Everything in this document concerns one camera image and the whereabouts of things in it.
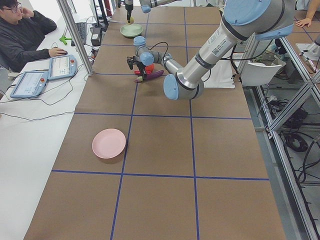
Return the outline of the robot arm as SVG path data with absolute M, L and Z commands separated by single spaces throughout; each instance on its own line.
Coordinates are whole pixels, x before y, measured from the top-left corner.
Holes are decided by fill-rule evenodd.
M 140 7 L 143 13 L 149 13 L 152 8 L 170 4 L 176 2 L 177 0 L 140 0 Z M 127 11 L 127 21 L 130 21 L 132 16 L 132 11 L 134 9 L 134 1 L 133 0 L 125 0 L 124 1 L 125 10 Z
M 150 50 L 146 39 L 133 40 L 135 55 L 127 58 L 143 71 L 151 64 L 161 64 L 168 75 L 163 91 L 170 100 L 192 100 L 204 91 L 202 77 L 237 43 L 255 36 L 256 40 L 273 40 L 293 31 L 294 0 L 227 0 L 218 29 L 203 44 L 186 66 L 179 65 L 169 53 Z

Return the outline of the bystander hand on rail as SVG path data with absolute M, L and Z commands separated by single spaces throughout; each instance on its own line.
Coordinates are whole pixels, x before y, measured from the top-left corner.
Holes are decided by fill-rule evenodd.
M 311 18 L 309 18 L 309 17 L 306 17 L 306 18 L 303 18 L 303 19 L 301 19 L 301 20 L 298 20 L 296 23 L 295 23 L 295 25 L 297 26 L 297 27 L 310 27 L 311 26 L 311 24 L 312 24 L 312 19 Z

